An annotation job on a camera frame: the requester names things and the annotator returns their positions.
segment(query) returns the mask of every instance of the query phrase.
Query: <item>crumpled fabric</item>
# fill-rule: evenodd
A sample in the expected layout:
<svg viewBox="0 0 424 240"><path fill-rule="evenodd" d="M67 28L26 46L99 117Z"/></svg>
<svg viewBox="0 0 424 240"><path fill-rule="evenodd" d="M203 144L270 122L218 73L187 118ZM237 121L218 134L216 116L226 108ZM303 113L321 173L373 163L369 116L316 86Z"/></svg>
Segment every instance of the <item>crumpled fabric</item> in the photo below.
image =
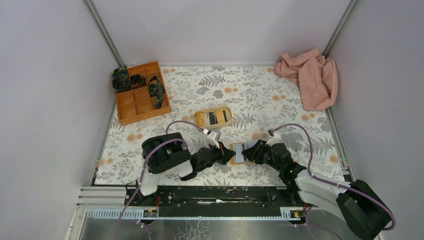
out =
<svg viewBox="0 0 424 240"><path fill-rule="evenodd" d="M274 66L274 74L286 78L300 88L303 109L324 110L334 104L338 90L336 63L325 58L318 48L295 58L288 52Z"/></svg>

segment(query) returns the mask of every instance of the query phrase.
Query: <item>floral tablecloth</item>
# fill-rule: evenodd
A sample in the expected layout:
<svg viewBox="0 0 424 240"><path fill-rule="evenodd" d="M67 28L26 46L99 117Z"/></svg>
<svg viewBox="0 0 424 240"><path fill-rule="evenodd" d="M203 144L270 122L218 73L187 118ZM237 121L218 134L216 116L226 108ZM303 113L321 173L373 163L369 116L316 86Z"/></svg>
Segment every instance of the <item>floral tablecloth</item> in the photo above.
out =
<svg viewBox="0 0 424 240"><path fill-rule="evenodd" d="M115 109L111 127L98 163L95 184L116 185L140 177L144 140L165 134L175 120L193 121L200 109L226 105L233 113L233 123L220 130L227 148L230 143L270 138L268 129L287 123L304 126L312 138L312 171L343 181L330 123L324 111L305 111L298 87L277 77L272 67L263 66L178 66L162 67L162 75L172 112L122 126ZM170 132L180 132L193 154L203 147L204 135L195 127L176 123ZM301 129L288 127L279 131L295 161L303 166L309 159L307 138ZM283 186L279 174L267 165L253 163L221 165L200 172L197 177L180 181L174 171L163 173L160 185L178 186Z"/></svg>

